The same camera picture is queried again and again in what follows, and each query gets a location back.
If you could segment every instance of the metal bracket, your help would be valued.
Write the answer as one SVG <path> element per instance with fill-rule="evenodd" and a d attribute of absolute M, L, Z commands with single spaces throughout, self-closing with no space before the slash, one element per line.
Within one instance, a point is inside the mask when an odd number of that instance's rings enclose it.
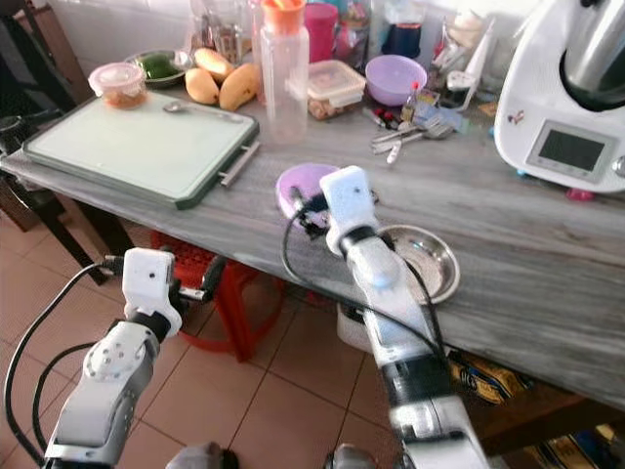
<path fill-rule="evenodd" d="M 225 188 L 229 188 L 231 184 L 238 178 L 240 172 L 247 165 L 247 163 L 252 159 L 252 156 L 256 153 L 256 150 L 259 148 L 261 143 L 257 140 L 249 147 L 243 146 L 241 149 L 245 150 L 245 153 L 239 157 L 236 162 L 232 165 L 229 171 L 219 173 L 219 175 L 224 178 L 222 179 L 221 185 Z"/>

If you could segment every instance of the white cutting board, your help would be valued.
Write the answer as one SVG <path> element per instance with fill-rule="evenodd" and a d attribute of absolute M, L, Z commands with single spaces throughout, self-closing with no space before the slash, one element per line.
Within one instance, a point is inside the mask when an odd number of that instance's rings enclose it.
<path fill-rule="evenodd" d="M 24 146 L 33 159 L 122 190 L 177 201 L 192 197 L 257 129 L 248 116 L 188 104 L 169 113 L 171 97 L 149 93 L 134 109 L 97 99 Z"/>

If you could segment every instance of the red plastic stool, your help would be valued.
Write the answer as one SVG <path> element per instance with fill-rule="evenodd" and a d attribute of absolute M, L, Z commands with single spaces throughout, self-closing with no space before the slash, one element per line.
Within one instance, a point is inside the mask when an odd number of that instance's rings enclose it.
<path fill-rule="evenodd" d="M 176 256 L 174 274 L 184 286 L 198 288 L 202 283 L 202 276 L 215 254 L 199 247 L 180 241 L 160 232 L 151 232 L 151 247 L 159 249 L 168 246 Z M 217 291 L 215 292 L 215 306 L 219 313 L 228 340 L 206 340 L 183 332 L 179 334 L 191 345 L 210 352 L 231 352 L 236 359 L 245 362 L 254 356 L 256 344 L 265 337 L 280 314 L 284 300 L 284 281 L 275 278 L 274 283 L 278 293 L 275 311 L 266 318 L 255 330 L 252 330 L 243 304 L 243 289 L 258 276 L 260 272 L 228 260 Z"/>

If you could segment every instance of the gray wood table top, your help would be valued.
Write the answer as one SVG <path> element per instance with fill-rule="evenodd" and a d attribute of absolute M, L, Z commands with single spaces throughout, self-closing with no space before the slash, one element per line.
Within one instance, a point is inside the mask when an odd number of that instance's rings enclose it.
<path fill-rule="evenodd" d="M 265 121 L 257 104 L 244 112 Z M 445 341 L 519 371 L 625 409 L 625 197 L 575 203 L 564 190 L 522 180 L 486 128 L 405 147 L 389 168 L 373 156 L 375 125 L 360 112 L 310 120 L 294 146 L 266 142 L 233 186 L 196 207 L 164 208 L 32 163 L 4 158 L 10 173 L 166 234 L 288 278 L 280 263 L 286 221 L 276 208 L 280 173 L 304 162 L 364 168 L 383 225 L 416 225 L 455 252 L 460 288 L 438 307 Z M 297 270 L 339 296 L 359 294 L 322 239 L 295 234 Z"/>

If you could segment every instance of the white wall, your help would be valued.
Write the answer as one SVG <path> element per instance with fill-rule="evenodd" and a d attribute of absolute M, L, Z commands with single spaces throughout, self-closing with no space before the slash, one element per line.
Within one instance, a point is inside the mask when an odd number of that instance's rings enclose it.
<path fill-rule="evenodd" d="M 122 61 L 141 51 L 181 48 L 190 26 L 189 0 L 48 1 L 87 75 L 96 66 Z M 481 15 L 495 15 L 496 31 L 505 34 L 512 33 L 515 24 L 521 23 L 540 1 L 426 0 L 426 3 L 432 10 L 441 12 L 470 5 Z"/>

